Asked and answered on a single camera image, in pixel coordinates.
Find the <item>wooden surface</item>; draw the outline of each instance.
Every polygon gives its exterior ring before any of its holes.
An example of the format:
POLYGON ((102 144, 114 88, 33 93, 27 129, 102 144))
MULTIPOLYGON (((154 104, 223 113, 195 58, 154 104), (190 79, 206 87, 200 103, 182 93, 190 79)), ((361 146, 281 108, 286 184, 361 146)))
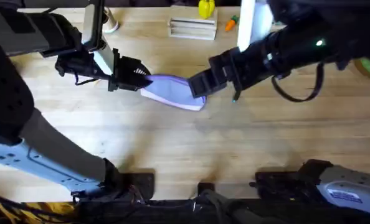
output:
MULTIPOLYGON (((236 45, 236 31, 223 30, 239 8, 218 10, 214 41, 169 38, 169 8, 114 9, 121 27, 106 37, 111 47, 142 59, 153 73, 190 77, 207 68, 209 57, 236 45)), ((56 13, 81 28, 82 9, 56 13)), ((202 179, 247 183, 257 170, 297 169, 308 159, 370 172, 370 79, 353 65, 343 72, 326 66, 325 85, 312 102, 286 101, 266 80, 242 92, 237 103, 231 102, 229 86, 209 97, 202 111, 192 112, 139 93, 107 92, 105 81, 74 86, 74 77, 61 78, 54 70, 55 58, 31 54, 13 60, 36 106, 59 131, 120 170, 154 170, 156 199, 188 198, 202 179)), ((315 66, 309 66, 280 84, 303 97, 314 80, 315 66)), ((70 200, 65 188, 4 166, 0 195, 22 202, 70 200)))

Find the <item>white object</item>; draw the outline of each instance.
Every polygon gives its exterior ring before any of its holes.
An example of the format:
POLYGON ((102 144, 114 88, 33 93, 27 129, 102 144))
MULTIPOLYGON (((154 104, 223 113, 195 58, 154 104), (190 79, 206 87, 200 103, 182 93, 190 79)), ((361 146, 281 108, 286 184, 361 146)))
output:
POLYGON ((203 19, 197 7, 172 6, 168 18, 168 36, 214 40, 217 32, 217 10, 203 19))
POLYGON ((242 0, 237 46, 243 52, 252 42, 269 34, 273 15, 264 0, 242 0))
POLYGON ((102 35, 102 40, 105 41, 106 46, 103 49, 96 50, 93 53, 93 60, 98 64, 100 69, 106 74, 113 74, 113 65, 115 56, 111 51, 111 48, 108 45, 105 37, 102 35))
POLYGON ((105 34, 111 34, 116 31, 119 27, 117 20, 113 17, 111 10, 108 7, 103 8, 103 13, 107 16, 108 20, 102 26, 102 32, 105 34))
POLYGON ((95 6, 93 4, 87 5, 85 7, 84 23, 83 23, 84 25, 83 25, 83 32, 81 36, 82 44, 89 42, 92 38, 94 14, 95 14, 95 6))

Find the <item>cable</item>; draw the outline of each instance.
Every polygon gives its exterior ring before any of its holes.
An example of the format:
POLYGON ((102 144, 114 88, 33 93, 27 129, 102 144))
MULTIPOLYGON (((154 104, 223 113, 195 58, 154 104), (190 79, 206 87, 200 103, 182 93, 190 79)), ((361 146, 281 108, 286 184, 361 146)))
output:
POLYGON ((55 11, 58 7, 52 7, 52 8, 49 8, 47 10, 45 10, 44 12, 42 13, 51 13, 52 11, 55 11))
POLYGON ((28 211, 28 212, 34 213, 36 215, 47 215, 47 216, 50 216, 50 217, 63 219, 63 220, 70 219, 70 217, 68 217, 66 215, 61 215, 61 214, 54 213, 54 212, 46 212, 46 211, 43 211, 43 210, 40 210, 40 209, 37 209, 37 208, 32 208, 32 207, 29 207, 27 205, 23 205, 21 203, 13 202, 13 201, 8 200, 8 199, 3 198, 3 197, 0 197, 0 203, 4 206, 17 208, 17 209, 20 209, 20 210, 23 210, 23 211, 28 211))
POLYGON ((187 202, 181 204, 181 205, 170 205, 170 206, 164 206, 164 205, 151 205, 151 204, 145 204, 142 205, 143 207, 148 207, 148 208, 164 208, 164 209, 177 209, 177 208, 183 208, 192 205, 195 203, 196 198, 194 199, 189 199, 187 202))
POLYGON ((51 221, 51 220, 48 220, 44 217, 41 217, 40 215, 36 215, 36 214, 33 214, 33 215, 35 215, 37 218, 39 218, 42 222, 46 222, 46 223, 55 223, 55 224, 74 223, 73 221, 70 221, 70 222, 51 221))

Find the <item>purple cloth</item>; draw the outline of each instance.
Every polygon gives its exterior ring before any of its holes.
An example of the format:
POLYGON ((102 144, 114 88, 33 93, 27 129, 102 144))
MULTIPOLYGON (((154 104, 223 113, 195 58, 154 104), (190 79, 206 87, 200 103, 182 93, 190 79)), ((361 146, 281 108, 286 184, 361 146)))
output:
POLYGON ((148 75, 153 83, 141 89, 141 95, 167 105, 199 111, 206 104, 206 97, 193 98, 185 78, 174 75, 148 75))

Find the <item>sticker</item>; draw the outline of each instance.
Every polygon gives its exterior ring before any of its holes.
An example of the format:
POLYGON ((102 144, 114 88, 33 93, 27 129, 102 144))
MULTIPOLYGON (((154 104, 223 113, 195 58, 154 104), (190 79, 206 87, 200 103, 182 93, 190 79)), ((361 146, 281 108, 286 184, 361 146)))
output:
POLYGON ((345 192, 344 190, 332 190, 328 189, 329 194, 333 198, 343 199, 350 202, 362 203, 362 200, 359 198, 358 194, 345 192))

